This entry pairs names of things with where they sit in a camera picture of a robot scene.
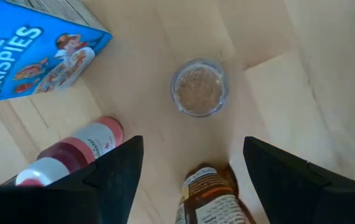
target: pink bottle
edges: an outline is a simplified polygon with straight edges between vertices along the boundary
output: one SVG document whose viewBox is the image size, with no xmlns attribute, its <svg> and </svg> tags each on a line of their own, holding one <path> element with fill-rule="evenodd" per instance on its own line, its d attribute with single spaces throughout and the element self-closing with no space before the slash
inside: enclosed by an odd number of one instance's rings
<svg viewBox="0 0 355 224">
<path fill-rule="evenodd" d="M 123 130 L 103 116 L 46 150 L 20 172 L 16 185 L 46 186 L 69 175 L 122 144 Z"/>
</svg>

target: blue cereal box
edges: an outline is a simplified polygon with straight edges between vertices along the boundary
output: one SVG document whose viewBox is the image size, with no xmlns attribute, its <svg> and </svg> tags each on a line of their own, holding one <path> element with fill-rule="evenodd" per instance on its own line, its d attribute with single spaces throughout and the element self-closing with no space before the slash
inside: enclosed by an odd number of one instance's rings
<svg viewBox="0 0 355 224">
<path fill-rule="evenodd" d="M 70 86 L 110 39 L 106 30 L 0 0 L 0 100 Z"/>
</svg>

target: beige powder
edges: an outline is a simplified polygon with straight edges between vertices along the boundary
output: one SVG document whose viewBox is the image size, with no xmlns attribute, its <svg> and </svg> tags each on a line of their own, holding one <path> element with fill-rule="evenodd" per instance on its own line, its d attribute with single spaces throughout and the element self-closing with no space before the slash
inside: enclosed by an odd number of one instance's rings
<svg viewBox="0 0 355 224">
<path fill-rule="evenodd" d="M 176 93 L 184 109 L 195 114 L 207 114 L 219 105 L 222 86 L 212 70 L 197 68 L 182 75 Z"/>
</svg>

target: black object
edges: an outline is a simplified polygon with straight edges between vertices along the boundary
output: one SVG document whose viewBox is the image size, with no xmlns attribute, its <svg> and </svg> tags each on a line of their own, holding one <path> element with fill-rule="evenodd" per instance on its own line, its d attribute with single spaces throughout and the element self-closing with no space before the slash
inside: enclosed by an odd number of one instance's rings
<svg viewBox="0 0 355 224">
<path fill-rule="evenodd" d="M 244 157 L 271 224 L 355 223 L 355 181 L 254 137 Z"/>
<path fill-rule="evenodd" d="M 0 186 L 0 223 L 127 223 L 142 162 L 135 136 L 46 187 Z"/>
</svg>

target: clear glass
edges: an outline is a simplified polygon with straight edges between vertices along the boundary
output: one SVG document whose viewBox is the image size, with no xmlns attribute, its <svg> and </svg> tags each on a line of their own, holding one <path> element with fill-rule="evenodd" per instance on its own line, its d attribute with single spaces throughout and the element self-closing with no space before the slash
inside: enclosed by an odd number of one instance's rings
<svg viewBox="0 0 355 224">
<path fill-rule="evenodd" d="M 219 100 L 219 104 L 217 104 L 213 109 L 208 111 L 207 113 L 203 114 L 197 114 L 193 113 L 192 111 L 188 111 L 183 107 L 183 105 L 179 101 L 179 96 L 177 94 L 177 90 L 180 86 L 180 82 L 182 80 L 182 77 L 190 71 L 193 71 L 198 68 L 205 68 L 207 70 L 211 70 L 214 72 L 214 74 L 217 76 L 218 80 L 220 81 L 220 86 L 222 89 L 222 95 Z M 225 73 L 223 71 L 222 66 L 217 63 L 213 62 L 211 60 L 205 59 L 205 58 L 197 58 L 194 60 L 189 61 L 188 63 L 184 64 L 179 70 L 173 75 L 172 83 L 171 83 L 171 94 L 172 94 L 172 99 L 179 109 L 179 111 L 186 113 L 190 116 L 197 117 L 197 118 L 204 118 L 208 117 L 212 114 L 217 113 L 225 104 L 227 96 L 229 95 L 229 88 L 227 86 L 227 80 L 225 77 Z"/>
</svg>

